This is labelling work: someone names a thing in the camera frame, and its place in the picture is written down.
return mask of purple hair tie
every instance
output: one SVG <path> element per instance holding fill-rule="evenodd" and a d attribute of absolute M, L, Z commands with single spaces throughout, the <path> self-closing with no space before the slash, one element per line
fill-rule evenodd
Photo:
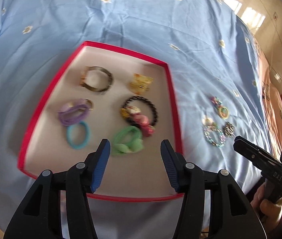
<path fill-rule="evenodd" d="M 63 105 L 58 111 L 58 117 L 62 125 L 71 126 L 84 120 L 92 109 L 92 101 L 79 99 Z"/>

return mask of black beaded bracelet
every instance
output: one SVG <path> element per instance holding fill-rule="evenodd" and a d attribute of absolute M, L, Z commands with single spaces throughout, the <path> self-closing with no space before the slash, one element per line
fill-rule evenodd
<path fill-rule="evenodd" d="M 156 123 L 157 123 L 157 119 L 158 119 L 158 116 L 157 116 L 157 111 L 156 111 L 156 108 L 154 106 L 154 104 L 148 100 L 147 98 L 144 98 L 142 96 L 132 96 L 131 98 L 127 99 L 124 104 L 122 105 L 121 107 L 121 115 L 122 117 L 132 126 L 135 126 L 137 128 L 140 128 L 141 126 L 136 123 L 131 115 L 128 113 L 127 111 L 127 108 L 129 107 L 129 104 L 132 102 L 132 101 L 135 101 L 135 100 L 138 100 L 138 101 L 142 101 L 144 102 L 145 104 L 147 104 L 150 108 L 151 108 L 151 111 L 152 111 L 152 115 L 153 115 L 153 119 L 152 119 L 152 122 L 150 123 L 150 126 L 155 126 Z"/>

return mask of silver screw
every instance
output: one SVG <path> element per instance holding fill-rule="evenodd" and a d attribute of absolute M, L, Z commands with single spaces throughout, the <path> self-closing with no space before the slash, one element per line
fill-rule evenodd
<path fill-rule="evenodd" d="M 82 169 L 82 168 L 85 167 L 85 163 L 78 163 L 78 164 L 76 165 L 76 167 L 77 167 L 78 169 Z"/>
<path fill-rule="evenodd" d="M 193 169 L 195 167 L 195 165 L 192 164 L 192 163 L 186 163 L 185 167 L 188 168 L 188 169 Z"/>
<path fill-rule="evenodd" d="M 50 171 L 49 170 L 44 170 L 43 172 L 42 172 L 42 176 L 45 176 L 45 177 L 47 177 L 47 176 L 49 176 L 50 175 Z"/>
<path fill-rule="evenodd" d="M 221 174 L 224 175 L 224 176 L 228 176 L 228 170 L 221 170 Z"/>

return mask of gold bracelet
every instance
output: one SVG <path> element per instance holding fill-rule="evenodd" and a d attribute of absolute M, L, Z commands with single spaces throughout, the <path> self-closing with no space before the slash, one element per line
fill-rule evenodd
<path fill-rule="evenodd" d="M 88 72 L 89 71 L 93 71 L 93 70 L 102 71 L 102 72 L 107 74 L 107 76 L 108 76 L 108 85 L 105 88 L 101 88 L 101 89 L 100 88 L 95 88 L 95 87 L 92 87 L 92 86 L 88 85 L 85 82 L 85 80 L 87 78 L 87 75 L 88 75 Z M 106 70 L 105 68 L 98 67 L 98 66 L 86 67 L 86 71 L 81 76 L 81 81 L 80 81 L 80 85 L 82 87 L 87 88 L 88 90 L 93 91 L 93 92 L 106 92 L 108 89 L 111 88 L 112 84 L 113 84 L 113 75 L 108 70 Z"/>

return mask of purple scrunchie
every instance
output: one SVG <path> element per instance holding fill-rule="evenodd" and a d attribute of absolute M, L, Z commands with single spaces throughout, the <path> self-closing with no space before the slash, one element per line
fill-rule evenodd
<path fill-rule="evenodd" d="M 67 117 L 67 115 L 74 113 L 80 109 L 84 110 L 80 115 L 74 117 Z M 84 120 L 89 114 L 89 109 L 90 107 L 85 103 L 85 99 L 75 100 L 73 102 L 63 105 L 58 111 L 58 117 L 62 125 L 71 126 Z"/>

